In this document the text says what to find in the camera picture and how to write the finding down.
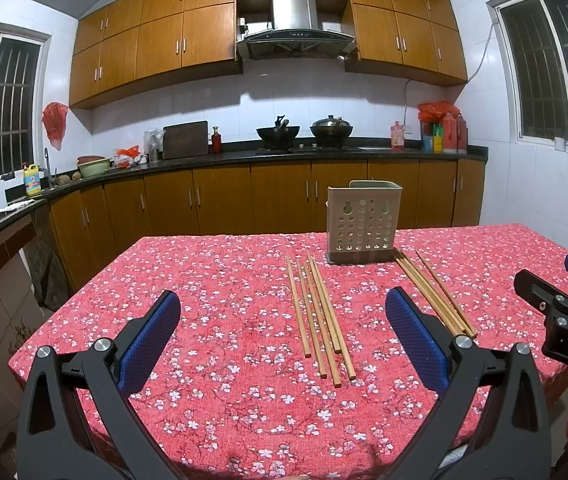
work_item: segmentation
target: table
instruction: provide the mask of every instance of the table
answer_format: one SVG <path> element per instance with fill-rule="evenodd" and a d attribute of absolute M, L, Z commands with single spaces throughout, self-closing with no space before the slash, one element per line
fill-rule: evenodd
<path fill-rule="evenodd" d="M 385 294 L 401 285 L 424 311 L 430 306 L 397 264 L 328 266 L 325 246 L 325 234 L 142 238 L 70 298 L 10 367 L 25 380 L 41 345 L 72 352 L 114 337 L 168 288 L 181 300 L 181 321 L 130 401 L 172 460 L 210 476 L 376 476 L 435 400 L 385 319 Z M 541 355 L 543 317 L 515 295 L 512 281 L 527 268 L 568 293 L 565 249 L 518 224 L 398 231 L 395 246 L 415 259 L 414 248 L 430 256 L 481 346 L 529 343 L 549 404 L 559 398 L 568 367 Z M 307 248 L 357 372 L 349 383 L 342 371 L 339 389 L 301 351 L 285 254 Z M 474 430 L 485 398 L 476 395 L 460 438 Z M 81 403 L 106 438 L 90 396 Z"/>

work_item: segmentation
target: silver screw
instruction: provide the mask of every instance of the silver screw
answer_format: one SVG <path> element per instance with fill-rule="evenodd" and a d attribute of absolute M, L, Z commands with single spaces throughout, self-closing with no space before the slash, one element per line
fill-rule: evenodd
<path fill-rule="evenodd" d="M 517 343 L 515 345 L 515 350 L 518 351 L 518 354 L 522 355 L 530 354 L 530 346 L 528 346 L 526 343 Z"/>
<path fill-rule="evenodd" d="M 105 352 L 110 348 L 110 339 L 103 337 L 95 341 L 95 349 L 97 352 Z"/>
<path fill-rule="evenodd" d="M 459 346 L 459 348 L 471 348 L 473 346 L 473 340 L 465 335 L 458 335 L 455 338 L 455 344 Z"/>
<path fill-rule="evenodd" d="M 37 357 L 41 357 L 42 359 L 44 357 L 48 357 L 51 350 L 52 349 L 49 346 L 42 346 L 41 348 L 37 349 Z"/>

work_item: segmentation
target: beige plastic utensil holder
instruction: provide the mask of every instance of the beige plastic utensil holder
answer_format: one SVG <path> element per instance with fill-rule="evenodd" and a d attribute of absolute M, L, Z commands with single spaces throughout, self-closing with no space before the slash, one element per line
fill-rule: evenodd
<path fill-rule="evenodd" d="M 401 187 L 383 180 L 353 180 L 330 187 L 327 259 L 331 264 L 368 264 L 393 259 Z"/>

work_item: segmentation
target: hanging red plastic bag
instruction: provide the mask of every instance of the hanging red plastic bag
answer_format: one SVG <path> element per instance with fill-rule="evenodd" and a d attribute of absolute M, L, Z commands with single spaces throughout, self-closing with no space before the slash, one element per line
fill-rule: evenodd
<path fill-rule="evenodd" d="M 142 152 L 139 151 L 139 144 L 124 150 L 122 148 L 115 150 L 115 166 L 117 168 L 127 168 L 138 163 L 139 156 Z"/>
<path fill-rule="evenodd" d="M 417 118 L 422 123 L 439 123 L 446 116 L 447 112 L 450 112 L 455 118 L 457 118 L 460 114 L 459 108 L 448 101 L 423 103 L 421 105 L 417 105 L 417 110 L 419 110 Z"/>
<path fill-rule="evenodd" d="M 68 107 L 61 103 L 50 103 L 42 114 L 48 140 L 58 152 L 62 149 L 62 140 L 66 134 L 66 116 Z"/>

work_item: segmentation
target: range hood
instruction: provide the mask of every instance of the range hood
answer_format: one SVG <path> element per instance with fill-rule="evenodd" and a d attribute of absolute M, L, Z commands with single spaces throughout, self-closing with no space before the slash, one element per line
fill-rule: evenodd
<path fill-rule="evenodd" d="M 322 30 L 315 0 L 272 0 L 272 28 L 248 34 L 237 43 L 241 59 L 278 57 L 348 56 L 355 38 L 348 34 Z"/>

